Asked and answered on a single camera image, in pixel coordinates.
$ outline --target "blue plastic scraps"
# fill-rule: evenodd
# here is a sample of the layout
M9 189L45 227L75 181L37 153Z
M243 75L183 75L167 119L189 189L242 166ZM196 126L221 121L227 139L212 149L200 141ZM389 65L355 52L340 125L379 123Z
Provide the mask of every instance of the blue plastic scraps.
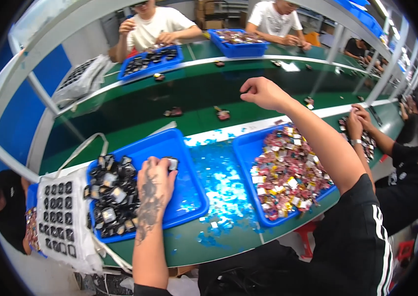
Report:
M263 232L255 218L251 203L241 179L239 164L232 150L232 141L215 142L206 140L208 145L189 149L196 171L205 187L210 207L201 223L208 223L204 232L198 234L198 241L205 246L218 246L215 238L229 234L234 227Z

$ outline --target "black t-shirt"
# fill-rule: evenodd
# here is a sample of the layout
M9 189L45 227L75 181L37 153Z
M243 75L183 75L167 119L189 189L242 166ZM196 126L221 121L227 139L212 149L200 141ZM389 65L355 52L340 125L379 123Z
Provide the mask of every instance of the black t-shirt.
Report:
M26 254L22 243L26 234L26 200L21 176L10 169L1 171L0 187L6 199L0 211L0 233L16 250Z
M351 54L355 55L355 56L364 56L365 55L365 50L357 47L357 43L356 43L355 38L351 38L348 40L347 44L345 45L345 51L350 52Z
M382 213L369 176L364 174L325 213L313 235L311 262L289 258L284 273L287 292L299 295L386 295L392 273L392 253ZM168 296L162 289L135 285L136 296Z
M418 147L395 143L395 171L375 182L383 212L383 225L390 235L418 219Z

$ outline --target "tattoo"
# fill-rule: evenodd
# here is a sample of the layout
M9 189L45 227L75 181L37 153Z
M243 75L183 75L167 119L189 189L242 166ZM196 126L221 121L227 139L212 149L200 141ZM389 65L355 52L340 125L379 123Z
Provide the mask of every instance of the tattoo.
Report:
M163 196L156 196L156 186L154 179L158 177L157 174L150 176L149 171L152 168L152 163L148 162L148 167L145 171L146 182L141 187L141 205L138 209L138 227L137 232L140 234L137 239L137 244L146 238L154 225L158 222L158 212L163 207Z

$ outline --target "sunglasses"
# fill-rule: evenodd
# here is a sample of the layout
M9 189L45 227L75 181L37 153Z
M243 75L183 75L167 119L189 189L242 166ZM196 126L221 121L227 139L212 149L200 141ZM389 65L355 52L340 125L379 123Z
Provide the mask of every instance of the sunglasses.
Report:
M130 5L130 8L140 8L141 6L147 5L147 4L148 4L148 1L143 1L138 4Z

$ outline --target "white t-shirt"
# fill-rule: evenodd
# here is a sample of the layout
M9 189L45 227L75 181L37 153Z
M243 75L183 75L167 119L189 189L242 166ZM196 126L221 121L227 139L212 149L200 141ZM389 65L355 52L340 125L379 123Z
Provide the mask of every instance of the white t-shirt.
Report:
M170 7L157 7L155 14L149 20L142 20L138 14L133 19L136 26L135 30L131 31L126 39L128 51L131 51L133 46L138 51L153 46L161 32L172 33L196 25L182 13Z
M248 22L257 26L257 31L278 37L286 36L291 27L296 31L303 29L296 11L289 15L280 15L273 7L274 3L274 1L257 3Z

